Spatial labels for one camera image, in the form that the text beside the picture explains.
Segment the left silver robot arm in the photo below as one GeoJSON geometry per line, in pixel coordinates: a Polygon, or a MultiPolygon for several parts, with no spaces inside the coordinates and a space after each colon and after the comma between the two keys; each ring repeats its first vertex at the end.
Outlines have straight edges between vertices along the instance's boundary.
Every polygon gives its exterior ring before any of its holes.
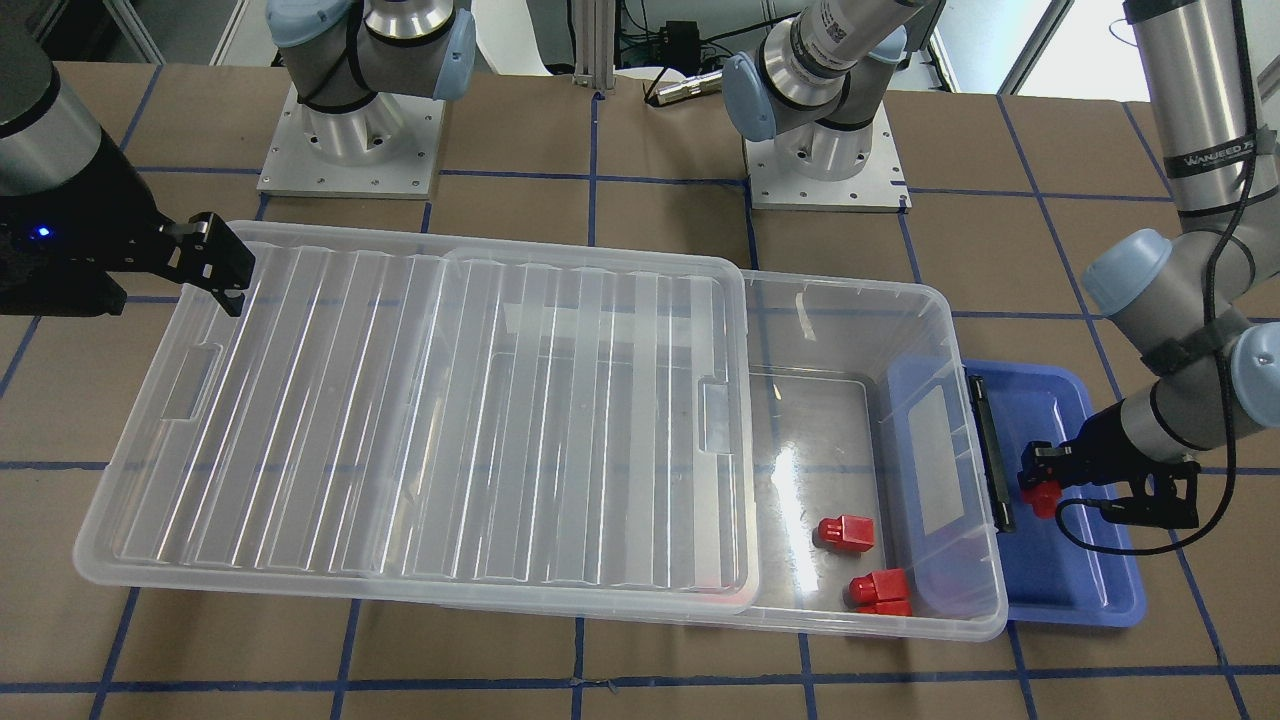
{"type": "MultiPolygon", "coordinates": [[[[815,1],[723,69],[724,105],[749,141],[817,123],[858,129],[855,85],[916,1],[815,1]]],[[[1277,425],[1277,324],[1235,301],[1277,277],[1276,140],[1257,114],[1239,1],[1126,1],[1180,234],[1138,231],[1082,283],[1155,383],[1085,421],[1060,446],[1025,452],[1023,493],[1140,484],[1277,425]]]]}

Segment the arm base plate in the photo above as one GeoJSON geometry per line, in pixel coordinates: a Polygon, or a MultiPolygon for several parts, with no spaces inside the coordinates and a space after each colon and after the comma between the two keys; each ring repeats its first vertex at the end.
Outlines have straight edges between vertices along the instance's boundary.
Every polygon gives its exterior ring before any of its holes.
{"type": "Polygon", "coordinates": [[[288,88],[257,190],[273,197],[428,200],[447,104],[379,94],[346,114],[305,106],[288,88]]]}
{"type": "Polygon", "coordinates": [[[771,211],[905,213],[913,208],[884,106],[855,131],[809,124],[742,141],[753,205],[771,211]]]}

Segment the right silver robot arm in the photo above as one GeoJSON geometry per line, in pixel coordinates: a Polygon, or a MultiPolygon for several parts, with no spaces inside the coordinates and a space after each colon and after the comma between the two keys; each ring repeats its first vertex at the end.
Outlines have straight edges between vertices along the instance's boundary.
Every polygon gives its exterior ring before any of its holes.
{"type": "MultiPolygon", "coordinates": [[[[271,1],[266,19],[324,158],[398,142],[384,96],[457,100],[470,85],[475,20],[451,1],[271,1]]],[[[3,22],[1,155],[4,314],[118,315],[118,272],[191,284],[242,313],[253,254],[215,213],[166,217],[15,20],[3,22]]]]}

